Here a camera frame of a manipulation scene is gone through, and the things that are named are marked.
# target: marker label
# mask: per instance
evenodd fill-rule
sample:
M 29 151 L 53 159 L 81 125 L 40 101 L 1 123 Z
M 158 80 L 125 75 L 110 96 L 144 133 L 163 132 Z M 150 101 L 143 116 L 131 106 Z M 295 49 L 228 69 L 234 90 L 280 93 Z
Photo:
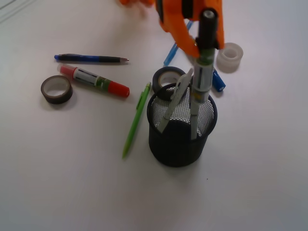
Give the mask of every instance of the marker label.
M 85 70 L 82 69 L 76 69 L 76 71 L 74 72 L 73 78 L 76 81 L 82 82 L 82 83 L 86 83 L 86 84 L 90 84 L 93 86 L 96 86 L 96 81 L 98 79 L 98 75 L 93 74 L 91 72 L 87 72 Z

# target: red marker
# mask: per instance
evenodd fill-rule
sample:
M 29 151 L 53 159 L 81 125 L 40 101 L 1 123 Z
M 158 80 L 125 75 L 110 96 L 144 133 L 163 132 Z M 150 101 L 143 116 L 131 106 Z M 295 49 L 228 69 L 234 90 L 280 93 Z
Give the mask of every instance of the red marker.
M 107 91 L 109 93 L 125 98 L 129 96 L 128 87 L 93 74 L 91 72 L 80 69 L 78 67 L 73 67 L 66 64 L 59 64 L 58 71 L 61 74 L 72 78 L 73 80 L 92 85 L 101 89 L 102 91 Z

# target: black mesh pen cup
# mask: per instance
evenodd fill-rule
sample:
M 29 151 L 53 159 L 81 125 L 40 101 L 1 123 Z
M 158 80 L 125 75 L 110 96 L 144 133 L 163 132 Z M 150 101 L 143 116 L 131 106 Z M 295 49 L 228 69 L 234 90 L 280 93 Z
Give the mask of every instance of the black mesh pen cup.
M 174 90 L 175 83 L 162 87 L 160 91 Z M 198 115 L 198 135 L 191 140 L 190 125 L 190 88 L 182 97 L 180 103 L 163 133 L 157 126 L 164 116 L 170 101 L 154 94 L 149 101 L 147 116 L 150 124 L 149 145 L 155 158 L 164 165 L 183 167 L 195 162 L 201 155 L 208 135 L 217 122 L 217 108 L 211 96 L 206 103 L 200 105 Z

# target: green mechanical pencil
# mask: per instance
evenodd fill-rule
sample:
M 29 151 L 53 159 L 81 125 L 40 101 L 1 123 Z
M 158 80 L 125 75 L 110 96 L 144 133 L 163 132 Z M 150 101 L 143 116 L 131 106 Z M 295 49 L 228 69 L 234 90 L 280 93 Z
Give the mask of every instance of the green mechanical pencil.
M 136 129 L 137 129 L 137 126 L 138 126 L 138 123 L 139 123 L 139 120 L 140 120 L 146 99 L 148 98 L 148 94 L 150 92 L 150 89 L 151 89 L 151 83 L 149 82 L 146 85 L 145 90 L 141 93 L 139 102 L 137 104 L 137 108 L 136 108 L 137 112 L 136 112 L 133 124 L 131 125 L 127 140 L 125 142 L 122 159 L 124 159 L 126 157 L 127 152 L 130 148 L 131 142 L 133 141 L 133 138 L 134 138 L 134 135 L 135 135 L 135 132 L 136 132 Z

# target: blue pen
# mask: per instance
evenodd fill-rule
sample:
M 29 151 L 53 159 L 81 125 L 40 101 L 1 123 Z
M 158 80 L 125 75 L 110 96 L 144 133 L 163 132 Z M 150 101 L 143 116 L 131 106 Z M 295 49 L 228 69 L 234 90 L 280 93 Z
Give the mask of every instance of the blue pen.
M 90 56 L 80 54 L 59 54 L 54 58 L 59 61 L 75 61 L 75 62 L 95 62 L 95 63 L 122 63 L 128 62 L 129 59 L 110 56 Z
M 218 91 L 218 92 L 222 92 L 226 87 L 226 84 L 222 81 L 222 79 L 220 78 L 220 76 L 217 73 L 215 68 L 214 68 L 214 71 L 213 71 L 212 85 L 216 89 L 216 91 Z
M 190 30 L 191 27 L 192 27 L 192 25 L 193 25 L 193 21 L 189 21 L 189 22 L 187 23 L 187 25 L 186 25 L 187 30 Z M 165 61 L 164 61 L 164 66 L 169 66 L 170 62 L 172 61 L 172 59 L 174 58 L 175 54 L 177 53 L 178 48 L 179 48 L 179 47 L 177 46 L 177 44 L 174 43 L 174 45 L 173 45 L 173 47 L 171 48 L 171 50 L 170 50 L 170 52 L 169 52 L 167 58 L 166 58 Z

